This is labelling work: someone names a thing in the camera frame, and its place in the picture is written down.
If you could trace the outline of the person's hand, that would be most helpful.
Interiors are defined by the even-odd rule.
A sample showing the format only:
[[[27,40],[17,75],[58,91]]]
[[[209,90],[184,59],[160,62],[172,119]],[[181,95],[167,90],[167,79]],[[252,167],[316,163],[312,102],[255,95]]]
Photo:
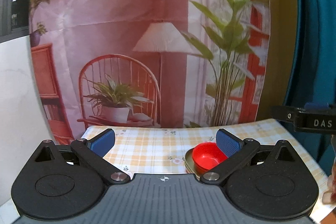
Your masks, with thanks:
[[[336,171],[336,157],[333,161],[333,166],[331,169],[331,175],[327,180],[328,190],[323,193],[322,203],[327,205],[335,205],[335,171]]]

